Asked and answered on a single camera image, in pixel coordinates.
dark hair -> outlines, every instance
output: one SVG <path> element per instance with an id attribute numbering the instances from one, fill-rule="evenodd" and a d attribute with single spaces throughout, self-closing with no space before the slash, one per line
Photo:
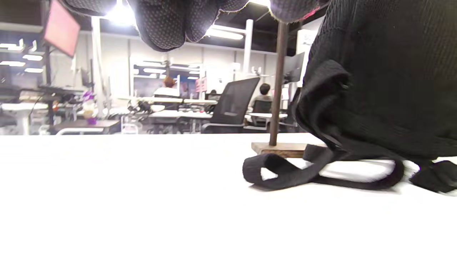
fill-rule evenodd
<path id="1" fill-rule="evenodd" d="M 260 94 L 262 95 L 267 95 L 268 94 L 268 91 L 270 91 L 270 85 L 267 84 L 267 83 L 263 83 L 261 86 L 260 86 Z"/>

ceiling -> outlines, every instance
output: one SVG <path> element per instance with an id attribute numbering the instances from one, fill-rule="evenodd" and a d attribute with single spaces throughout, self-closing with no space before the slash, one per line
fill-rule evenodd
<path id="1" fill-rule="evenodd" d="M 287 54 L 295 54 L 297 31 L 303 24 L 314 21 L 325 14 L 327 7 L 317 11 L 308 19 L 289 24 Z M 1 0 L 0 22 L 40 25 L 40 0 Z M 91 30 L 90 19 L 75 14 L 76 20 L 83 30 Z M 235 28 L 245 28 L 246 20 L 254 20 L 252 49 L 266 52 L 276 52 L 276 37 L 278 22 L 270 15 L 268 8 L 262 5 L 249 3 L 244 9 L 235 13 L 221 13 L 215 24 Z M 137 35 L 133 27 L 118 27 L 109 21 L 101 21 L 102 32 Z M 220 45 L 234 48 L 244 48 L 244 40 L 230 40 L 217 37 L 203 38 L 199 43 Z"/>

purple object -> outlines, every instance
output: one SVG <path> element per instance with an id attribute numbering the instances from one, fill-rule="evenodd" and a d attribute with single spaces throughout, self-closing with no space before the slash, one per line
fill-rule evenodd
<path id="1" fill-rule="evenodd" d="M 97 124 L 97 118 L 89 118 L 89 119 L 87 119 L 87 123 L 89 125 L 96 125 Z"/>

wooden base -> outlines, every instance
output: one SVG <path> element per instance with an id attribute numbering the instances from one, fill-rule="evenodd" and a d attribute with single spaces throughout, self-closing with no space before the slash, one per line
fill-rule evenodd
<path id="1" fill-rule="evenodd" d="M 277 143 L 276 146 L 269 146 L 265 142 L 253 142 L 251 147 L 258 155 L 276 154 L 282 158 L 302 158 L 306 144 Z"/>

computer monitor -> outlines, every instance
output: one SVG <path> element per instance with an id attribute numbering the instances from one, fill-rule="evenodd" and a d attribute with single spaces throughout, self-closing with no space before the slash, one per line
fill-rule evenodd
<path id="1" fill-rule="evenodd" d="M 284 61 L 284 84 L 301 80 L 304 58 L 305 52 L 296 54 Z"/>
<path id="2" fill-rule="evenodd" d="M 52 0 L 44 40 L 72 58 L 80 30 L 81 26 L 68 10 L 58 0 Z"/>

